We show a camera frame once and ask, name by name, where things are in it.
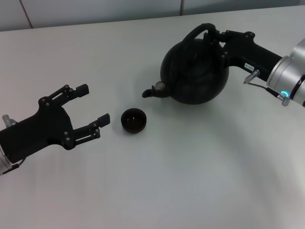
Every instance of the teapot handle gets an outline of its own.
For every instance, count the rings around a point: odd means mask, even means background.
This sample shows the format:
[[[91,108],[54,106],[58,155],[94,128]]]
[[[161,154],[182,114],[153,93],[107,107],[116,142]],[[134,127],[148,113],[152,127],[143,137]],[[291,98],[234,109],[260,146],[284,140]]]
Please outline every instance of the teapot handle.
[[[194,30],[192,30],[182,41],[182,45],[186,45],[188,42],[193,41],[200,33],[203,31],[208,30],[210,34],[214,37],[217,36],[217,30],[213,24],[205,23],[197,26]]]

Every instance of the white wall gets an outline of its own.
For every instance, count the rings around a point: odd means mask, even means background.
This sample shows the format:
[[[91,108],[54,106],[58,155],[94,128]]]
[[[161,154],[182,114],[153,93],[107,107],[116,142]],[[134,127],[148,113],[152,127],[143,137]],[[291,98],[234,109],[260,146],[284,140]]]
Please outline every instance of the white wall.
[[[22,0],[34,28],[179,16],[180,0]]]
[[[178,16],[182,0],[22,0],[34,28]],[[300,0],[183,0],[183,14],[297,5]],[[0,31],[29,29],[20,0],[0,0]]]
[[[19,0],[0,0],[0,31],[29,28]]]

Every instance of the gripper holding teapot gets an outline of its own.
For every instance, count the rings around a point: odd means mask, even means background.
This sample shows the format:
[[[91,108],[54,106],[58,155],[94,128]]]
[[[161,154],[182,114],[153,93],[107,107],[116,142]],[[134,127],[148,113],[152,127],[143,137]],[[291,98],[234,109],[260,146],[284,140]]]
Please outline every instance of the gripper holding teapot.
[[[204,31],[203,39],[196,38]],[[250,73],[245,84],[264,88],[283,106],[293,100],[305,107],[305,39],[290,56],[281,57],[255,44],[254,37],[250,31],[220,33],[209,23],[198,26],[168,51],[161,65],[161,81],[142,97],[170,96],[184,104],[206,103],[225,87],[229,67],[237,66]],[[251,83],[255,77],[267,87]]]

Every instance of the cable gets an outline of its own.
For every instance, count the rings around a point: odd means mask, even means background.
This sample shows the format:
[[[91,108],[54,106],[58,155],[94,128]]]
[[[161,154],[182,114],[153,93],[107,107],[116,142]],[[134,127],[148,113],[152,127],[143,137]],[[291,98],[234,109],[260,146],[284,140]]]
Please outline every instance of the cable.
[[[260,88],[263,88],[263,89],[267,90],[266,87],[261,86],[261,85],[258,85],[258,84],[254,84],[254,83],[247,83],[247,84],[252,85],[252,86],[255,86],[255,87],[260,87]]]
[[[18,165],[21,166],[24,161],[25,159],[23,159]]]
[[[254,84],[254,83],[246,83],[246,84],[249,84],[249,85],[252,85],[252,86],[255,86],[255,87],[260,87],[260,88],[263,88],[265,89],[267,92],[269,92],[271,95],[273,95],[275,98],[277,98],[280,94],[274,90],[272,90],[271,88],[269,87],[264,87],[264,86],[261,86],[261,85],[258,85],[258,84]]]

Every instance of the small bowl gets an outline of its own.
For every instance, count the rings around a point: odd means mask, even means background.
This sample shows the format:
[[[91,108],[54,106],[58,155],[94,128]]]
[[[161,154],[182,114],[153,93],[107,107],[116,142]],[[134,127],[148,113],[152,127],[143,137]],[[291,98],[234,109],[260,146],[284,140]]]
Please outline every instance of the small bowl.
[[[124,130],[136,134],[145,128],[146,114],[138,108],[128,109],[122,114],[121,123]]]

